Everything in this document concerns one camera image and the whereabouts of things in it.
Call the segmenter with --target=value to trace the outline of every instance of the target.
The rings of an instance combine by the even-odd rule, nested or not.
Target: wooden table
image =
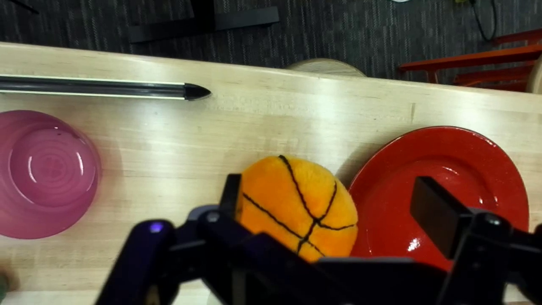
[[[22,44],[0,44],[0,74],[190,81],[213,91],[196,101],[0,93],[0,110],[39,110],[83,130],[103,162],[96,199],[74,227],[41,240],[0,237],[0,265],[20,281],[7,303],[91,303],[135,221],[181,223],[193,206],[217,203],[227,172],[262,155],[306,157],[349,182],[384,142],[425,125],[496,140],[525,179],[532,225],[542,221],[538,94]],[[178,303],[207,303],[200,282],[183,289]]]

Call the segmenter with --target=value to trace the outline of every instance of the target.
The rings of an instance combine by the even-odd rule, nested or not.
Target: red plate
[[[527,191],[511,159],[472,130],[427,127],[391,140],[354,177],[350,193],[357,204],[359,235],[352,255],[413,257],[450,267],[410,216],[417,176],[432,176],[464,204],[528,228]]]

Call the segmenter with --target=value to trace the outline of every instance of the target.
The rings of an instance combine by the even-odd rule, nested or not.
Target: basketball
[[[349,255],[357,237],[356,204],[344,184],[328,169],[286,155],[244,169],[235,218],[310,262]]]

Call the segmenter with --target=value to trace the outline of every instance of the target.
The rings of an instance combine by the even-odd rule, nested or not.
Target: black seam line
[[[317,227],[317,221],[313,220],[312,223],[310,223],[310,227],[308,227],[308,232],[303,235],[303,238],[300,238],[300,242],[298,242],[298,252],[301,250],[301,247],[303,247],[303,243],[305,242],[310,242],[308,238],[310,238],[310,233],[312,233],[312,230]]]
[[[244,198],[247,198],[257,210],[261,210],[262,213],[266,213],[273,221],[276,221],[279,227],[283,227],[286,232],[290,232],[291,235],[303,238],[300,233],[296,233],[295,230],[291,230],[284,221],[278,220],[269,210],[266,210],[264,206],[261,206],[256,199],[252,199],[247,193],[242,193]],[[325,255],[320,247],[317,247],[315,243],[312,243],[310,240],[306,240],[308,245],[312,245],[317,252],[320,252],[322,255]]]
[[[328,201],[327,201],[327,208],[325,208],[323,215],[317,218],[318,223],[322,223],[322,220],[323,220],[323,218],[327,216],[327,213],[332,210],[332,204],[334,204],[334,201],[335,201],[335,194],[337,194],[337,181],[334,182],[334,193],[332,193],[332,198],[328,198]]]
[[[357,223],[349,223],[349,225],[342,225],[342,227],[330,227],[327,223],[318,223],[318,227],[323,227],[323,228],[328,228],[328,230],[344,230],[344,228],[349,228],[349,227],[356,227]]]
[[[291,167],[288,157],[283,155],[283,154],[279,154],[278,157],[279,157],[279,159],[284,162],[284,166],[288,167],[290,177],[291,177],[291,181],[293,181],[293,184],[295,184],[295,189],[298,191],[298,196],[300,196],[300,199],[301,199],[301,203],[303,203],[305,211],[310,215],[310,218],[317,220],[317,216],[312,215],[312,211],[310,211],[310,208],[308,208],[308,204],[306,204],[306,199],[305,199],[305,196],[303,196],[303,193],[301,193],[301,188],[300,188],[298,179],[296,179],[295,174],[293,174],[293,167]]]
[[[327,201],[325,211],[318,218],[313,218],[312,225],[308,227],[308,232],[305,233],[303,238],[300,238],[298,252],[301,250],[303,243],[306,240],[310,240],[310,235],[312,235],[312,230],[315,228],[315,225],[320,225],[322,218],[325,218],[327,213],[332,210],[332,204],[335,201],[335,194],[337,194],[337,181],[334,182],[334,193],[332,193],[332,198]]]

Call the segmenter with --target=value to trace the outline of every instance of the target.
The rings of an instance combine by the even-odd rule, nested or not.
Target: wood grain
[[[181,223],[193,206],[218,199],[227,172],[262,155],[306,157],[349,182],[383,143],[425,125],[461,125],[496,140],[525,179],[530,223],[542,221],[540,94],[20,44],[0,44],[0,74],[212,89],[196,101],[0,93],[0,110],[39,110],[83,130],[103,164],[95,203],[74,227],[41,240],[0,237],[0,265],[20,282],[7,303],[91,303],[135,221]],[[207,303],[201,284],[186,293],[188,303]]]

